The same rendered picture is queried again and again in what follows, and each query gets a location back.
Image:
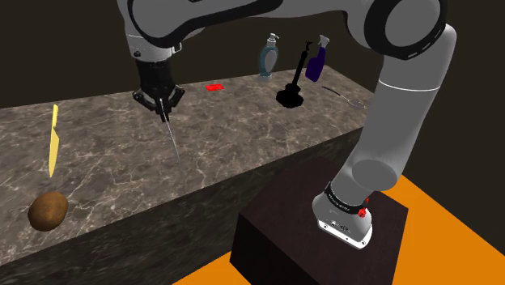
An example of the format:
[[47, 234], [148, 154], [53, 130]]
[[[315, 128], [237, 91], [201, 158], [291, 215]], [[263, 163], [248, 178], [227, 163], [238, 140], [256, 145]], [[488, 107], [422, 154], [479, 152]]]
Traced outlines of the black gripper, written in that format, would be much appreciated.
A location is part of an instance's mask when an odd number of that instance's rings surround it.
[[[160, 62], [137, 60], [136, 66], [142, 90], [133, 91], [133, 99], [149, 111], [159, 115], [161, 121], [168, 122], [169, 113], [179, 104], [185, 94], [184, 88], [176, 85], [173, 81], [169, 60]], [[161, 98], [161, 106], [153, 101], [151, 97]]]

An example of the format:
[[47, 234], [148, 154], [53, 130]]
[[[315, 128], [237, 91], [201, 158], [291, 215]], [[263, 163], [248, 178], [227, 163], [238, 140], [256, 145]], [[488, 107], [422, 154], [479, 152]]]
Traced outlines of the thin grey knife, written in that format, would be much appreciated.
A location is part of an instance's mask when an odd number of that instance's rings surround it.
[[170, 135], [170, 139], [171, 139], [171, 141], [172, 141], [172, 145], [173, 145], [173, 147], [174, 147], [174, 151], [175, 151], [175, 153], [176, 153], [177, 162], [178, 162], [178, 164], [180, 164], [180, 153], [179, 153], [179, 151], [178, 151], [178, 147], [177, 147], [177, 145], [176, 145], [176, 138], [175, 138], [175, 136], [174, 136], [174, 134], [173, 134], [173, 132], [172, 132], [172, 128], [171, 128], [171, 126], [170, 126], [169, 121], [166, 121], [166, 126], [167, 126], [167, 128], [168, 128], [168, 133], [169, 133], [169, 135]]

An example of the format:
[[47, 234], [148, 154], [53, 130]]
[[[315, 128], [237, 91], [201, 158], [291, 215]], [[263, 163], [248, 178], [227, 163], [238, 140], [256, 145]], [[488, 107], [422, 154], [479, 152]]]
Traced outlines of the yellow knife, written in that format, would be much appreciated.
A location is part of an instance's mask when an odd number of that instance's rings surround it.
[[52, 177], [54, 173], [54, 169], [57, 162], [57, 152], [59, 148], [60, 138], [56, 132], [57, 126], [57, 115], [58, 115], [58, 106], [55, 104], [53, 106], [53, 114], [51, 121], [51, 135], [50, 135], [50, 144], [49, 144], [49, 176]]

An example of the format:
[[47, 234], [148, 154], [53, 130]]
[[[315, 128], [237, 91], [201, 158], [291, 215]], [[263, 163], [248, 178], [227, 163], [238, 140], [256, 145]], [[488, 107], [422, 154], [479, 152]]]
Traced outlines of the grey-blue soap dispenser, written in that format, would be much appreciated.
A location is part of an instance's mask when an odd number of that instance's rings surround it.
[[261, 81], [270, 81], [272, 79], [272, 70], [278, 59], [278, 47], [276, 45], [278, 39], [279, 36], [270, 33], [265, 46], [261, 50], [258, 74], [258, 79]]

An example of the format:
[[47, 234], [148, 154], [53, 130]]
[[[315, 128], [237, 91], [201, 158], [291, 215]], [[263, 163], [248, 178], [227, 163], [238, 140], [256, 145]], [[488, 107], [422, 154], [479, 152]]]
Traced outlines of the brown potato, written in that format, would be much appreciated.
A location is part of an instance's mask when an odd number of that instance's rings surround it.
[[40, 232], [48, 232], [57, 228], [69, 208], [66, 197], [56, 191], [37, 197], [28, 209], [30, 225]]

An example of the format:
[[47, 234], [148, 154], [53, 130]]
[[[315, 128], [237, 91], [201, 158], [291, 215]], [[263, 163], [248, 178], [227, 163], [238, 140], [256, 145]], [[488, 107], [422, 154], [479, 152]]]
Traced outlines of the dark blue spray bottle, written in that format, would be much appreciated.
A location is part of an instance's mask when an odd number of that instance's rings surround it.
[[318, 54], [315, 57], [311, 58], [308, 62], [305, 76], [307, 79], [310, 79], [314, 83], [318, 81], [324, 68], [326, 58], [326, 46], [329, 42], [330, 39], [327, 36], [320, 35], [320, 40], [318, 42], [319, 45]]

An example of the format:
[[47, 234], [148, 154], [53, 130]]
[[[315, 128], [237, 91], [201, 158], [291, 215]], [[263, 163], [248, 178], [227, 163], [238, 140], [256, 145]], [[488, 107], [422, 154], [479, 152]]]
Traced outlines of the dark robot stand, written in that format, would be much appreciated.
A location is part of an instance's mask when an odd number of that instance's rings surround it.
[[337, 165], [318, 157], [277, 175], [238, 217], [231, 264], [251, 285], [393, 285], [408, 209], [370, 196], [371, 241], [355, 249], [319, 229], [312, 200]]

